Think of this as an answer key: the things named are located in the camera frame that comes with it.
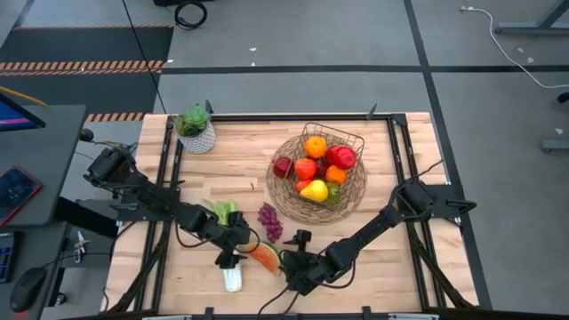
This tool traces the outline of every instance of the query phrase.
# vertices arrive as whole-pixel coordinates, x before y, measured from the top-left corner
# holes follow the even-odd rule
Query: white pot
[[[184,148],[193,154],[203,154],[215,146],[215,131],[211,122],[207,122],[207,127],[196,137],[181,137],[178,135],[178,139]]]

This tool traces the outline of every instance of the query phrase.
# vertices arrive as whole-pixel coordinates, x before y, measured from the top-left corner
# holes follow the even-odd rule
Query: keyboard
[[[0,233],[0,284],[7,284],[11,280],[16,260],[16,237],[13,232]]]

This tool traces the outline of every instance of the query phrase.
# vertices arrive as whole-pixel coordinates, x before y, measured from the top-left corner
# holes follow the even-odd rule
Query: phone
[[[41,188],[41,183],[15,165],[0,177],[0,226]]]

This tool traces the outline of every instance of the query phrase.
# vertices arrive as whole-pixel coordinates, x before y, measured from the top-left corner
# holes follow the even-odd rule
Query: gray floor tile
[[[507,65],[489,34],[481,12],[460,12],[462,5],[485,9],[494,22],[533,22],[555,0],[413,0],[421,36],[431,65]],[[569,21],[569,14],[561,20]],[[569,64],[569,42],[563,36],[497,35],[508,55],[522,64]]]
[[[26,0],[3,0],[0,1],[0,47],[8,37],[14,22],[20,16],[21,9]]]
[[[206,6],[202,27],[174,31],[171,67],[418,63],[398,0],[240,0]]]
[[[478,203],[471,217],[494,308],[569,313],[569,154],[540,150],[543,139],[569,139],[561,91],[522,74],[435,75],[435,83],[462,185]]]
[[[41,320],[96,315],[100,310],[102,288],[107,282],[107,276],[108,268],[67,269],[60,292],[65,293],[68,302],[61,306],[44,308]]]
[[[95,134],[94,140],[96,141],[112,140],[125,144],[138,141],[141,127],[142,122],[87,123],[84,126],[84,128],[93,131]],[[105,147],[82,141],[78,142],[76,152],[84,155],[74,155],[69,167],[68,177],[65,179],[61,191],[62,196],[72,201],[77,199],[109,199],[111,197],[108,191],[93,187],[83,178],[83,175],[87,173],[87,168],[93,161],[88,156],[96,158]]]
[[[428,111],[420,74],[301,73],[161,76],[169,113],[209,100],[216,113]],[[162,113],[158,104],[155,112]]]
[[[136,25],[173,24],[172,13],[152,1],[126,0]],[[129,21],[120,0],[35,0],[23,26],[124,26]]]

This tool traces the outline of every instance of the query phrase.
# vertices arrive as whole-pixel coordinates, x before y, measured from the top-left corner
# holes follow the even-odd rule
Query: green succulent
[[[205,130],[209,120],[210,114],[205,108],[196,105],[176,117],[176,132],[182,137],[196,137]]]

